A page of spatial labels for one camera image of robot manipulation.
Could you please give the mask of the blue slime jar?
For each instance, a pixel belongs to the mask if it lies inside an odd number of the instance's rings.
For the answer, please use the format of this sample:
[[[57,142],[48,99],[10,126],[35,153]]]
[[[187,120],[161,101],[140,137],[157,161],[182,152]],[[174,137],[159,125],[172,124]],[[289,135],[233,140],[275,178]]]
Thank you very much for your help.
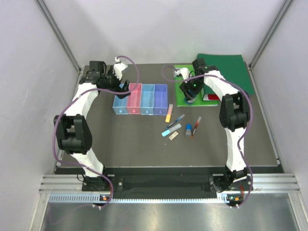
[[[192,95],[191,95],[191,93],[190,93],[190,100],[189,101],[186,101],[186,103],[188,103],[188,104],[192,104],[192,103],[194,103],[195,102],[195,99],[192,99]]]

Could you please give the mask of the light green folder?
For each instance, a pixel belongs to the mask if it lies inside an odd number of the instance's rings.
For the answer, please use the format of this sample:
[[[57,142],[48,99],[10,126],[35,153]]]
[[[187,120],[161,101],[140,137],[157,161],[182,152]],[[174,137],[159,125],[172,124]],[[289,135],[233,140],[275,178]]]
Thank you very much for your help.
[[[182,68],[187,68],[189,70],[189,73],[192,71],[191,75],[194,75],[194,69],[192,65],[188,64],[176,64],[173,66],[176,70],[173,71],[174,79],[175,80],[182,80],[182,76],[177,76],[176,72]],[[219,100],[203,100],[204,97],[204,90],[201,90],[201,92],[197,95],[195,98],[195,101],[193,103],[187,103],[185,101],[184,94],[180,90],[181,83],[175,83],[175,96],[176,96],[176,102],[177,107],[198,107],[198,106],[218,106]]]

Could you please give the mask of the pink drawer box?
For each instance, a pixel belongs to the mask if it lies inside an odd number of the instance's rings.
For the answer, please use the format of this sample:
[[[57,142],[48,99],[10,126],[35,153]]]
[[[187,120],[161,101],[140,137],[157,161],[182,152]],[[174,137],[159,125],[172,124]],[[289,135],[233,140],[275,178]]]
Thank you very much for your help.
[[[134,115],[140,115],[142,84],[130,83],[129,90],[131,90],[131,94],[128,96],[128,101],[127,101],[128,113]]]

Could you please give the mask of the red folder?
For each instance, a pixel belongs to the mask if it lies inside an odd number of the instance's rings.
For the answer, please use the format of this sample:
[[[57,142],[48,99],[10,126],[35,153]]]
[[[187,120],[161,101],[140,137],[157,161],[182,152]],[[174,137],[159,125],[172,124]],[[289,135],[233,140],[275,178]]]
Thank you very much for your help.
[[[219,101],[220,100],[219,97],[215,94],[208,94],[207,98],[209,101]]]

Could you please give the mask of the purple drawer box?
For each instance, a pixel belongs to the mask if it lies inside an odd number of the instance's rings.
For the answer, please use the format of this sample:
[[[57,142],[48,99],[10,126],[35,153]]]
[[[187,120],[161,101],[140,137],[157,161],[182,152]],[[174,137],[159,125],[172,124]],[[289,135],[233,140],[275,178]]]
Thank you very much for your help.
[[[167,84],[155,84],[154,87],[154,115],[167,114],[168,92]]]

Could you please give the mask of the dark green binder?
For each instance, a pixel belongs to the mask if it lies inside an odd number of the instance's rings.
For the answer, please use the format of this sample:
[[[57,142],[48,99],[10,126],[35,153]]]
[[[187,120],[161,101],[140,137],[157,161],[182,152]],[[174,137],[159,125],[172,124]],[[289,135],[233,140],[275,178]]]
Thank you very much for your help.
[[[240,54],[210,55],[200,53],[197,55],[197,58],[203,58],[208,66],[214,65],[217,67],[227,81],[238,85],[249,95],[255,94],[246,63]]]

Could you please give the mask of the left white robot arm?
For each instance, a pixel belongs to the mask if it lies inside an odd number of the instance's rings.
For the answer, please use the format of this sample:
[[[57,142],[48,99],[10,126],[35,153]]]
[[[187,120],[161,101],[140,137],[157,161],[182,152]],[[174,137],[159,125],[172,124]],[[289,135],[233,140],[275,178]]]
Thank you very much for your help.
[[[99,95],[99,89],[115,92],[120,99],[130,95],[129,81],[121,84],[123,71],[127,67],[128,65],[119,58],[116,58],[115,64],[110,67],[103,61],[90,61],[89,70],[79,81],[73,104],[62,116],[57,115],[54,118],[59,149],[75,158],[85,172],[84,191],[98,192],[110,188],[104,165],[92,149],[92,134],[86,117],[92,103]]]

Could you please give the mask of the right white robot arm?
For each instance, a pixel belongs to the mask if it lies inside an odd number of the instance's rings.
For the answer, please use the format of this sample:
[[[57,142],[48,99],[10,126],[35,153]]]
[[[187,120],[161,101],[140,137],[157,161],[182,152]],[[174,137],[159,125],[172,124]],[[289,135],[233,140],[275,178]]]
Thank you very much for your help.
[[[229,83],[216,66],[208,66],[204,59],[194,60],[192,66],[193,76],[188,68],[175,71],[183,78],[180,90],[185,100],[193,103],[204,86],[210,87],[220,100],[219,121],[227,135],[225,173],[222,178],[212,178],[210,186],[216,192],[237,190],[247,179],[247,164],[243,159],[244,134],[250,120],[247,94]]]

